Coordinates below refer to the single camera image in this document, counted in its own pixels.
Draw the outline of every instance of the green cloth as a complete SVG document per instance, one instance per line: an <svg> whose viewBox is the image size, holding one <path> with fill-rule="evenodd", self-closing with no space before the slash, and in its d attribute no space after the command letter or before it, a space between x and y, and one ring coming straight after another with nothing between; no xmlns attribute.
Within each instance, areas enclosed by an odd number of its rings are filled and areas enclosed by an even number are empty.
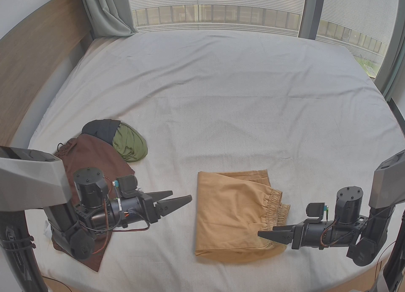
<svg viewBox="0 0 405 292"><path fill-rule="evenodd" d="M145 139L132 127L123 122L117 128L113 147L126 162L137 162L148 153Z"/></svg>

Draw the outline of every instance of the khaki shorts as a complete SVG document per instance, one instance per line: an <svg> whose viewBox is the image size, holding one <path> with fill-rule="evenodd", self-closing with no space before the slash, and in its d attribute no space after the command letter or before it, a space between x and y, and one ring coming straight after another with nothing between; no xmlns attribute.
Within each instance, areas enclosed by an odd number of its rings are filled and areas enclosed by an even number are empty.
<svg viewBox="0 0 405 292"><path fill-rule="evenodd" d="M257 236L284 226L289 205L270 186L267 170L198 173L195 255L243 263L282 253L286 245Z"/></svg>

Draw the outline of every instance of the wooden headboard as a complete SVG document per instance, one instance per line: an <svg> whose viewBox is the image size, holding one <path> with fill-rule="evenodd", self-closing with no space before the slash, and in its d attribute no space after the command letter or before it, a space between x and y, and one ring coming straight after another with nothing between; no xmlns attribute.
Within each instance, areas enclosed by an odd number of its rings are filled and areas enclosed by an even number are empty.
<svg viewBox="0 0 405 292"><path fill-rule="evenodd" d="M0 145L10 145L35 96L90 30L82 0L51 0L0 40Z"/></svg>

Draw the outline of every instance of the bed sheet wrinkle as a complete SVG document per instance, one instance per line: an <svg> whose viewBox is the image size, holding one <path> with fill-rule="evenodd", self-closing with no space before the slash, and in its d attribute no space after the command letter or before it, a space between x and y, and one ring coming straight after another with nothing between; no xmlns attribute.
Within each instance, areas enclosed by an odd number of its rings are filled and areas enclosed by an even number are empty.
<svg viewBox="0 0 405 292"><path fill-rule="evenodd" d="M193 201L146 232L113 235L96 275L48 249L45 215L27 211L44 273L97 292L135 286L313 292L367 270L339 248L287 248L272 259L226 267L196 260L193 253L198 171L268 169L272 186L291 204L287 224L305 219L309 202L333 206L344 185L363 188L361 213L368 214L373 171L405 149L405 139L346 48L224 30L97 41L48 108L30 148L52 153L88 121L109 117L134 126L148 143L148 156L131 164L139 186L192 194ZM400 222L398 208L390 227ZM395 231L388 231L388 243Z"/></svg>

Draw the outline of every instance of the curtain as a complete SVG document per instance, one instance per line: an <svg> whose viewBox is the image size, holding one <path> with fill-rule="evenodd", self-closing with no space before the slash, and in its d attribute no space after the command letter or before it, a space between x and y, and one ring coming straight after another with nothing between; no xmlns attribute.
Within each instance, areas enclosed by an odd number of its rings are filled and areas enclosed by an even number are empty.
<svg viewBox="0 0 405 292"><path fill-rule="evenodd" d="M83 0L94 36L131 36L134 26L129 0Z"/></svg>
<svg viewBox="0 0 405 292"><path fill-rule="evenodd" d="M398 0L397 18L387 54L375 78L374 84L386 101L391 99L395 85L405 68L405 0Z"/></svg>

